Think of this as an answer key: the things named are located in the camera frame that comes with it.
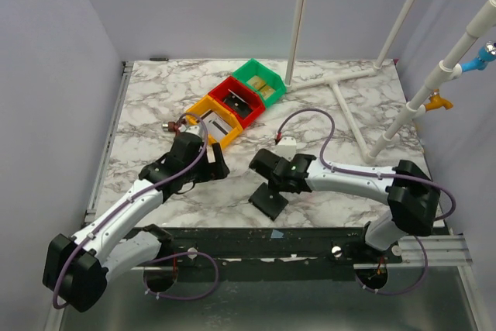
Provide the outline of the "black leather card holder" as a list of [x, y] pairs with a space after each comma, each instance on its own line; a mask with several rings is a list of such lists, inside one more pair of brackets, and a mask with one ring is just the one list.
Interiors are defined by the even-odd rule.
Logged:
[[249, 197], [249, 203], [274, 221], [288, 205], [288, 200], [262, 183]]

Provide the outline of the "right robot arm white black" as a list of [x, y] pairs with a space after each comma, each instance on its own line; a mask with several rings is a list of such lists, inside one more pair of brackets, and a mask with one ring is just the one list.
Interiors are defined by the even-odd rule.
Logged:
[[440, 192], [427, 175], [410, 160], [395, 167], [347, 167], [324, 164], [320, 158], [297, 153], [287, 160], [262, 149], [249, 168], [266, 179], [249, 202], [275, 220], [288, 204], [282, 192], [330, 191], [380, 202], [388, 210], [364, 228], [356, 245], [358, 257], [372, 263], [392, 243], [404, 236], [430, 236], [436, 220]]

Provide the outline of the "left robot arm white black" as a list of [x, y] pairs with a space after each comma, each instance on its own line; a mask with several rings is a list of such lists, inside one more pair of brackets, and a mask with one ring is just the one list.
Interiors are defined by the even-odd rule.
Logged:
[[155, 225], [127, 234], [146, 215], [176, 195], [185, 184], [227, 177], [229, 169], [219, 143], [211, 145], [194, 133], [175, 136], [169, 152], [141, 170], [132, 187], [93, 223], [71, 236], [58, 234], [49, 243], [43, 285], [53, 292], [52, 306], [88, 311], [109, 282], [140, 264], [162, 265], [179, 257], [195, 259], [196, 250], [174, 252], [172, 236]]

